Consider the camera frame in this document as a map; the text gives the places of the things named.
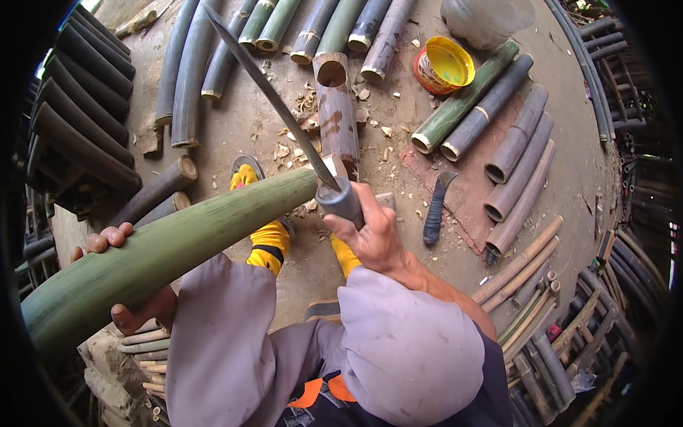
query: bamboo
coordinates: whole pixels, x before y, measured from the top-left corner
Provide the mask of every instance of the bamboo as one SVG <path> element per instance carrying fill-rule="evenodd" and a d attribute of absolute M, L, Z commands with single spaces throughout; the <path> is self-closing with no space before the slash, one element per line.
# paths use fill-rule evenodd
<path fill-rule="evenodd" d="M 204 8 L 217 9 L 222 0 L 199 0 L 182 50 L 176 92 L 173 95 L 171 147 L 192 148 L 199 145 L 199 100 L 208 45 L 213 34 L 211 21 Z"/>
<path fill-rule="evenodd" d="M 290 53 L 292 61 L 299 65 L 310 65 L 313 61 L 313 55 L 318 50 L 322 34 L 327 28 L 327 23 L 338 3 L 339 0 L 318 0 L 316 2 L 294 42 Z"/>
<path fill-rule="evenodd" d="M 72 350 L 111 322 L 112 305 L 138 307 L 171 281 L 312 199 L 316 189 L 316 175 L 298 168 L 147 224 L 123 247 L 87 254 L 22 302 L 36 350 L 43 358 Z"/>
<path fill-rule="evenodd" d="M 555 248 L 559 244 L 559 238 L 557 236 L 550 239 L 550 241 L 545 245 L 545 247 L 538 253 L 534 259 L 532 259 L 523 269 L 519 272 L 512 280 L 510 280 L 500 291 L 498 291 L 493 297 L 489 298 L 485 303 L 482 304 L 482 310 L 487 313 L 493 311 L 494 308 L 502 304 L 510 295 L 514 294 L 517 289 L 519 289 L 524 282 L 530 278 L 534 271 L 536 271 L 541 265 L 550 257 L 554 252 Z"/>
<path fill-rule="evenodd" d="M 467 114 L 472 106 L 510 64 L 519 52 L 519 45 L 508 40 L 477 70 L 472 83 L 455 91 L 441 103 L 432 115 L 413 133 L 410 141 L 423 154 L 434 151 Z"/>
<path fill-rule="evenodd" d="M 198 175 L 195 162 L 189 156 L 180 156 L 178 161 L 172 163 L 134 195 L 109 222 L 109 225 L 118 227 L 124 222 L 138 222 L 164 199 L 194 182 Z"/>
<path fill-rule="evenodd" d="M 522 224 L 529 216 L 531 208 L 538 198 L 538 194 L 545 185 L 546 176 L 555 155 L 555 143 L 548 140 L 543 155 L 534 169 L 527 187 L 519 196 L 510 214 L 504 222 L 496 224 L 491 234 L 486 238 L 486 248 L 496 256 L 502 256 L 514 242 Z"/>
<path fill-rule="evenodd" d="M 370 49 L 390 4 L 391 0 L 368 0 L 348 36 L 349 49 L 360 53 Z"/>
<path fill-rule="evenodd" d="M 313 59 L 322 155 L 336 154 L 349 179 L 360 181 L 361 149 L 347 69 L 348 59 L 343 53 L 323 53 Z"/>
<path fill-rule="evenodd" d="M 531 133 L 543 114 L 548 91 L 541 85 L 531 86 L 514 124 L 510 126 L 491 159 L 484 165 L 486 175 L 497 184 L 505 184 L 524 153 Z"/>
<path fill-rule="evenodd" d="M 366 0 L 339 0 L 327 28 L 322 34 L 316 56 L 323 53 L 342 53 L 346 48 L 356 19 L 361 14 Z"/>
<path fill-rule="evenodd" d="M 232 14 L 227 30 L 237 38 L 245 28 L 245 24 L 254 10 L 257 0 L 242 0 L 240 7 Z M 235 62 L 235 55 L 221 38 L 216 47 L 216 51 L 211 58 L 211 64 L 206 71 L 204 83 L 201 86 L 201 97 L 208 100 L 217 101 L 221 99 L 227 75 Z"/>
<path fill-rule="evenodd" d="M 546 246 L 546 243 L 553 238 L 557 230 L 562 226 L 564 220 L 557 215 L 553 222 L 541 232 L 541 234 L 519 255 L 508 263 L 505 268 L 500 270 L 496 275 L 491 277 L 483 286 L 480 286 L 471 297 L 477 304 L 482 304 L 489 299 L 493 294 L 498 292 L 505 286 L 510 279 L 512 279 L 527 263 L 532 260 L 538 253 Z"/>
<path fill-rule="evenodd" d="M 261 35 L 261 31 L 266 26 L 270 14 L 273 13 L 273 9 L 277 6 L 279 0 L 259 0 L 251 13 L 245 28 L 240 34 L 238 42 L 245 48 L 253 51 L 256 49 L 256 41 L 258 36 Z"/>
<path fill-rule="evenodd" d="M 548 113 L 543 113 L 536 130 L 531 136 L 529 145 L 519 160 L 519 164 L 512 172 L 505 184 L 498 184 L 484 201 L 486 214 L 496 222 L 503 222 L 515 206 L 524 188 L 540 160 L 545 149 L 550 132 L 553 129 L 553 119 Z"/>
<path fill-rule="evenodd" d="M 173 25 L 173 34 L 166 47 L 164 64 L 161 66 L 161 76 L 159 77 L 156 118 L 154 120 L 157 126 L 168 126 L 173 121 L 173 100 L 176 96 L 180 60 L 198 3 L 199 0 L 184 0 L 176 23 Z"/>
<path fill-rule="evenodd" d="M 505 74 L 493 85 L 472 111 L 461 121 L 458 127 L 448 135 L 441 144 L 443 156 L 451 162 L 458 161 L 478 140 L 481 133 L 503 108 L 515 89 L 527 76 L 533 65 L 530 54 L 522 54 L 505 71 Z"/>
<path fill-rule="evenodd" d="M 301 0 L 280 0 L 256 40 L 256 47 L 264 52 L 277 52 L 285 31 L 290 26 Z"/>

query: concrete floor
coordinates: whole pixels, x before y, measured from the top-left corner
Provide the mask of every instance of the concrete floor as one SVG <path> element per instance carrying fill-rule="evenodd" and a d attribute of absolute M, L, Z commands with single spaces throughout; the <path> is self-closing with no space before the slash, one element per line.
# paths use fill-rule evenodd
<path fill-rule="evenodd" d="M 578 271 L 591 262 L 597 249 L 597 242 L 593 238 L 594 218 L 589 213 L 583 196 L 592 208 L 596 191 L 601 187 L 605 193 L 606 212 L 610 214 L 608 207 L 613 206 L 615 199 L 614 179 L 613 172 L 608 172 L 608 169 L 612 169 L 608 167 L 600 148 L 593 107 L 586 98 L 583 75 L 570 50 L 569 42 L 543 0 L 531 1 L 536 8 L 536 22 L 514 35 L 514 39 L 520 44 L 520 53 L 527 52 L 535 60 L 529 78 L 520 87 L 519 94 L 524 98 L 533 83 L 539 83 L 548 90 L 546 111 L 555 121 L 551 138 L 557 144 L 557 152 L 548 175 L 547 187 L 542 191 L 530 216 L 531 222 L 539 227 L 533 231 L 525 228 L 514 247 L 523 250 L 555 215 L 564 217 L 564 226 L 558 233 L 560 244 L 551 264 L 551 268 L 558 272 L 563 286 L 562 294 L 566 296 L 562 298 L 557 312 L 560 315 L 566 312 L 569 296 L 574 294 Z M 228 16 L 239 2 L 240 0 L 225 0 L 222 15 Z M 313 3 L 302 2 L 282 45 L 293 44 Z M 445 235 L 431 250 L 425 247 L 421 236 L 423 221 L 414 214 L 416 209 L 426 211 L 423 200 L 419 197 L 408 198 L 409 193 L 419 194 L 419 184 L 401 166 L 398 157 L 410 143 L 410 134 L 402 131 L 400 126 L 415 130 L 433 112 L 429 105 L 429 93 L 413 76 L 412 64 L 419 49 L 410 41 L 417 38 L 424 43 L 432 36 L 449 36 L 445 24 L 439 18 L 440 4 L 438 1 L 417 2 L 413 19 L 419 24 L 405 25 L 397 46 L 398 52 L 387 72 L 387 80 L 381 85 L 368 84 L 370 97 L 367 101 L 359 101 L 361 106 L 370 110 L 370 119 L 379 122 L 376 128 L 368 126 L 359 131 L 361 173 L 376 193 L 393 191 L 396 194 L 398 216 L 405 219 L 399 223 L 405 246 L 424 260 L 434 274 L 471 294 L 483 277 L 495 274 L 508 259 L 498 262 L 493 268 L 486 268 L 483 259 L 462 244 L 462 239 L 455 233 Z M 103 6 L 97 13 L 105 21 L 106 17 L 102 14 L 106 10 Z M 141 155 L 139 147 L 155 137 L 152 123 L 158 78 L 177 12 L 178 5 L 174 4 L 147 34 L 133 35 L 124 40 L 131 49 L 130 55 L 137 69 L 126 125 L 131 134 L 129 148 L 135 155 L 136 170 L 144 182 L 155 177 L 153 171 L 163 170 L 181 154 L 187 153 L 192 157 L 199 168 L 199 178 L 186 192 L 196 203 L 229 190 L 229 167 L 240 153 L 258 157 L 266 175 L 273 175 L 277 173 L 278 163 L 282 163 L 273 161 L 273 151 L 277 144 L 293 149 L 296 143 L 286 136 L 278 136 L 283 123 L 247 73 L 235 67 L 223 98 L 215 103 L 202 101 L 199 147 L 174 150 L 166 146 L 162 155 L 147 158 Z M 211 51 L 216 42 L 214 37 Z M 467 45 L 465 47 L 480 64 L 480 59 L 485 55 L 475 52 Z M 283 96 L 285 103 L 293 106 L 297 94 L 306 92 L 305 83 L 313 82 L 312 68 L 298 66 L 281 53 L 258 56 L 256 60 L 260 64 L 267 59 L 272 61 L 269 70 L 273 73 L 271 83 Z M 362 63 L 362 57 L 350 58 L 350 76 L 359 76 Z M 401 93 L 400 98 L 392 96 L 394 92 Z M 393 137 L 384 137 L 380 126 L 393 128 Z M 389 164 L 380 169 L 384 149 L 389 146 L 394 149 L 389 153 Z M 396 166 L 394 178 L 390 177 L 392 166 Z M 216 182 L 217 189 L 213 188 L 213 182 Z M 344 285 L 341 269 L 329 243 L 329 231 L 322 223 L 322 213 L 319 211 L 320 209 L 318 212 L 303 212 L 300 209 L 290 215 L 297 235 L 292 240 L 277 281 L 278 304 L 273 330 L 300 321 L 309 303 L 334 298 L 336 289 Z M 607 217 L 607 223 L 610 224 L 611 215 Z M 83 226 L 79 228 L 75 217 L 67 212 L 61 212 L 55 223 L 58 225 L 55 226 L 55 235 L 60 261 L 62 264 L 65 261 L 68 263 L 65 251 L 77 244 L 78 239 L 85 238 L 89 230 Z M 225 252 L 235 260 L 243 260 L 248 256 L 250 248 L 251 243 L 246 239 Z M 438 261 L 432 261 L 432 257 L 438 257 Z M 500 329 L 514 313 L 510 303 L 504 303 L 492 315 Z"/>

